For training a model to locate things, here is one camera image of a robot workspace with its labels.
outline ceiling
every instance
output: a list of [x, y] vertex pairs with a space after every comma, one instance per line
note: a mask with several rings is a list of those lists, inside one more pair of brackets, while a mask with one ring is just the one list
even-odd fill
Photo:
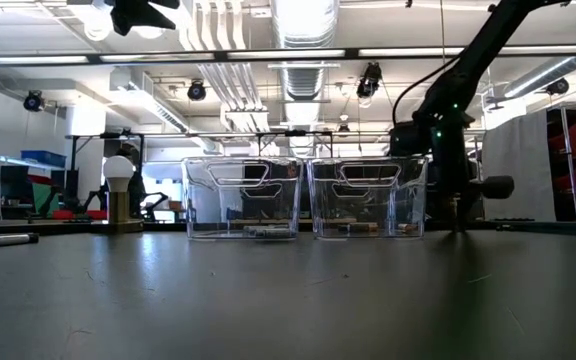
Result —
[[[444, 0], [452, 6], [443, 12], [423, 6], [406, 9], [401, 1], [360, 1], [342, 0], [337, 30], [336, 47], [373, 46], [441, 46], [467, 45], [488, 17], [485, 11], [491, 1]], [[436, 1], [415, 1], [421, 4], [440, 3]], [[246, 0], [244, 9], [267, 7], [268, 1]], [[54, 10], [57, 20], [49, 18], [42, 11], [0, 12], [0, 54], [19, 53], [83, 53], [138, 52], [138, 51], [181, 51], [181, 45], [174, 31], [166, 31], [160, 38], [146, 40], [135, 33], [126, 37], [111, 34], [101, 42], [82, 41], [83, 26], [78, 19], [68, 18], [67, 10]], [[270, 18], [244, 16], [244, 37], [250, 48], [272, 48], [273, 30]], [[539, 9], [524, 21], [510, 39], [509, 44], [561, 44], [576, 43], [576, 5], [558, 5]], [[544, 57], [497, 59], [490, 67], [489, 75], [481, 79], [480, 87], [503, 86], [549, 60]], [[381, 61], [385, 87], [382, 86], [373, 98], [369, 108], [360, 108], [354, 94], [354, 86], [363, 72], [366, 63], [341, 61], [339, 68], [326, 71], [324, 100], [320, 110], [319, 128], [335, 128], [339, 116], [349, 117], [352, 130], [384, 130], [391, 125], [392, 103], [411, 83], [424, 77], [442, 65], [442, 60], [389, 60]], [[269, 70], [266, 63], [253, 63], [252, 71], [264, 105], [269, 110], [269, 123], [278, 126], [284, 121], [283, 105], [278, 72]], [[108, 66], [80, 66], [70, 68], [15, 68], [1, 69], [3, 78], [28, 79], [73, 79], [102, 96], [111, 98]], [[174, 66], [143, 66], [133, 71], [146, 72], [155, 81], [160, 97], [171, 107], [187, 117], [198, 131], [223, 131], [220, 122], [221, 102], [210, 87], [205, 100], [191, 102], [185, 95], [191, 79], [201, 78], [197, 66], [191, 64]], [[566, 76], [571, 83], [570, 93], [576, 91], [576, 72]], [[410, 118], [419, 105], [429, 80], [411, 91], [402, 101], [398, 118]], [[335, 84], [346, 86], [340, 91]], [[576, 101], [575, 94], [566, 101]], [[527, 103], [537, 107], [550, 101], [545, 95], [537, 94], [526, 98]], [[132, 114], [135, 125], [156, 125], [161, 122], [140, 106], [134, 104], [117, 105], [122, 111]], [[481, 98], [475, 97], [469, 108], [475, 118], [483, 114]], [[119, 125], [130, 124], [121, 117], [113, 116], [111, 122]], [[150, 146], [171, 146], [170, 142], [151, 142]]]

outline table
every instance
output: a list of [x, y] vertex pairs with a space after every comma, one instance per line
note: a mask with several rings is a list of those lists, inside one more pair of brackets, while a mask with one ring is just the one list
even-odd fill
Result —
[[0, 248], [0, 359], [576, 359], [576, 237], [43, 237]]

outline light bulb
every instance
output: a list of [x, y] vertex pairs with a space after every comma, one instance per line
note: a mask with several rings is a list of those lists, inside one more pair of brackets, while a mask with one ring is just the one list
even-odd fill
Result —
[[156, 39], [164, 33], [164, 29], [152, 26], [135, 26], [132, 29], [142, 38], [149, 40]]
[[126, 192], [134, 170], [130, 160], [123, 156], [113, 156], [106, 160], [103, 173], [108, 179], [110, 192]]

